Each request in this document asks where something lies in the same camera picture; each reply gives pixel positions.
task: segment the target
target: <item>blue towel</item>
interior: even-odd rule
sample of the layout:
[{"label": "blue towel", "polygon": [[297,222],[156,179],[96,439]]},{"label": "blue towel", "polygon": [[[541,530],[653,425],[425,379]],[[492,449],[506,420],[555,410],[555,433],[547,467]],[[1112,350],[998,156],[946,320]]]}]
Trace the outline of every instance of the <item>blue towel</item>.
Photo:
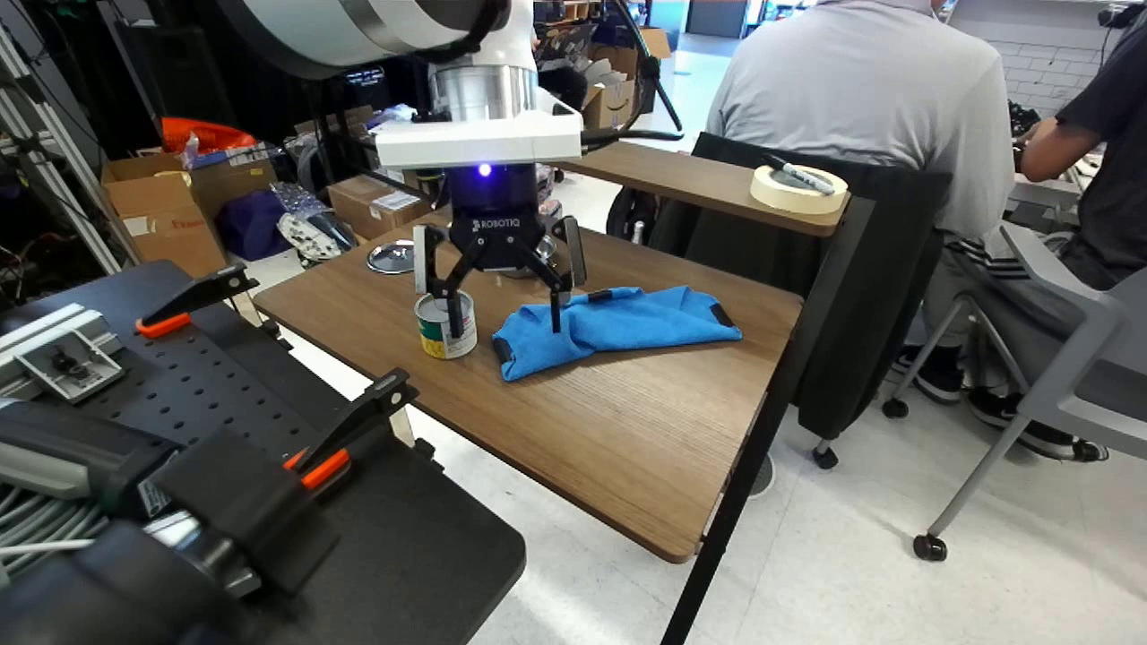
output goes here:
[{"label": "blue towel", "polygon": [[741,340],[741,328],[725,307],[692,285],[658,293],[610,285],[569,296],[559,314],[559,332],[554,332],[548,305],[524,305],[498,326],[496,350],[502,357],[502,379],[515,384],[612,350]]}]

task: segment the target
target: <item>wooden table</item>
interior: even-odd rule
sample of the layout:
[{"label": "wooden table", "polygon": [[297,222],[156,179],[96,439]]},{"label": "wooden table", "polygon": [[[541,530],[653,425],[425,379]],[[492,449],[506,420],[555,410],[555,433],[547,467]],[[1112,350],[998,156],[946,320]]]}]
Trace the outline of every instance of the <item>wooden table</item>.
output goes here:
[{"label": "wooden table", "polygon": [[807,217],[803,210],[764,206],[750,198],[754,169],[659,146],[612,144],[574,156],[564,169],[807,236],[831,236],[843,216]]},{"label": "wooden table", "polygon": [[651,247],[586,232],[588,289],[698,285],[741,326],[741,344],[597,357],[502,384],[488,348],[502,320],[547,301],[537,278],[474,273],[482,344],[458,360],[420,350],[413,278],[372,277],[359,247],[256,296],[277,322],[349,365],[413,372],[420,403],[555,495],[641,542],[692,559],[799,320],[799,296]]}]

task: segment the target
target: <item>desk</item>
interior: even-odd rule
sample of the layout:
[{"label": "desk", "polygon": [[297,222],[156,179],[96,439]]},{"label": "desk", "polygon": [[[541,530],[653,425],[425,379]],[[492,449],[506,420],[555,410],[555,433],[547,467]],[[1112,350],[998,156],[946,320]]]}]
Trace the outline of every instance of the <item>desk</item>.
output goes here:
[{"label": "desk", "polygon": [[256,305],[371,375],[394,365],[410,367],[420,409],[433,420],[658,554],[676,563],[697,554],[789,344],[799,296],[586,232],[588,289],[689,281],[711,289],[745,340],[602,357],[555,375],[502,384],[488,340],[514,307],[548,296],[537,278],[474,273],[465,289],[478,301],[482,348],[458,360],[439,360],[416,340],[413,278],[365,273],[365,252],[279,281]]},{"label": "desk", "polygon": [[[238,409],[213,409],[222,400],[213,384],[193,391],[185,375],[193,375],[175,340],[149,348],[132,338],[132,320],[175,293],[186,277],[175,266],[143,266],[121,277],[109,277],[46,301],[16,310],[11,322],[38,320],[69,301],[103,310],[121,340],[116,357],[128,367],[113,391],[83,403],[91,415],[120,420],[163,433],[175,445],[189,445],[189,433],[213,433],[234,425],[271,456],[288,456],[310,433],[322,430],[345,410],[345,396],[322,379],[305,372],[284,344],[259,344],[256,328],[231,307],[201,307],[193,328],[222,348],[234,379],[217,387],[250,387],[250,400],[267,403],[259,415]],[[185,400],[149,400],[140,387],[175,387]],[[164,415],[198,415],[193,430],[169,430],[149,424],[149,409],[164,403]],[[274,420],[300,420],[292,437]],[[341,492],[322,514],[341,535],[341,544],[310,580],[294,603],[250,603],[244,612],[242,642],[277,645],[458,645],[482,631],[488,612],[515,582],[524,568],[524,537],[506,526],[492,507],[458,492],[440,467],[416,458],[398,439],[389,458],[371,463],[363,475]]]},{"label": "desk", "polygon": [[807,217],[799,210],[764,206],[750,198],[754,169],[725,164],[711,156],[676,152],[659,146],[612,144],[586,156],[564,162],[564,169],[621,182],[639,193],[725,210],[734,217],[831,236],[843,216]]}]

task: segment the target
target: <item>office chair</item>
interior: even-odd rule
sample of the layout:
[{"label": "office chair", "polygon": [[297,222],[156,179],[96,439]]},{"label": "office chair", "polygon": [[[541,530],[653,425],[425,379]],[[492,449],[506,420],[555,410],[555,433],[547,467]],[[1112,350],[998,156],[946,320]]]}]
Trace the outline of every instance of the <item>office chair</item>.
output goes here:
[{"label": "office chair", "polygon": [[975,486],[991,475],[991,470],[1008,456],[1008,449],[1029,430],[1029,424],[1047,424],[1065,433],[1096,439],[1105,449],[1147,458],[1147,403],[1144,400],[1120,400],[1112,387],[1091,384],[1101,367],[1120,367],[1121,379],[1147,375],[1147,268],[1121,278],[1115,289],[1091,289],[1079,281],[1041,241],[1041,232],[1023,224],[1005,224],[1008,243],[1018,252],[1023,266],[1029,268],[1033,281],[1047,293],[1062,296],[1084,322],[1076,332],[1035,367],[1041,375],[1029,384],[1026,372],[1041,360],[1041,344],[1033,344],[1033,328],[1008,326],[1008,301],[993,293],[968,289],[958,296],[944,326],[930,338],[899,387],[892,391],[892,410],[899,409],[899,394],[913,384],[918,367],[930,360],[930,350],[938,344],[946,326],[958,314],[971,314],[991,344],[1002,350],[1008,375],[1026,391],[1016,420],[991,449],[991,456],[975,467],[975,473],[962,482],[930,535],[913,537],[918,559],[944,563],[946,542],[944,530],[962,514]]},{"label": "office chair", "polygon": [[766,151],[702,131],[697,156],[756,169],[771,156],[817,164],[851,182],[855,200],[831,241],[685,206],[624,189],[607,232],[807,296],[817,320],[795,391],[799,424],[821,437],[813,463],[831,470],[831,439],[869,409],[888,372],[938,259],[937,216],[950,175],[872,169]]}]

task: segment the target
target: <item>gray shirt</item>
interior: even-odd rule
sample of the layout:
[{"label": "gray shirt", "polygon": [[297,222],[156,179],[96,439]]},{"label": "gray shirt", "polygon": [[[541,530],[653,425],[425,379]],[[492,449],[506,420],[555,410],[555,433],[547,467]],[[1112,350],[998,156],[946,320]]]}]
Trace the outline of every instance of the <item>gray shirt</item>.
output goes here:
[{"label": "gray shirt", "polygon": [[938,222],[986,241],[1016,182],[1002,53],[930,0],[827,0],[759,26],[729,63],[711,131],[857,164],[950,172]]}]

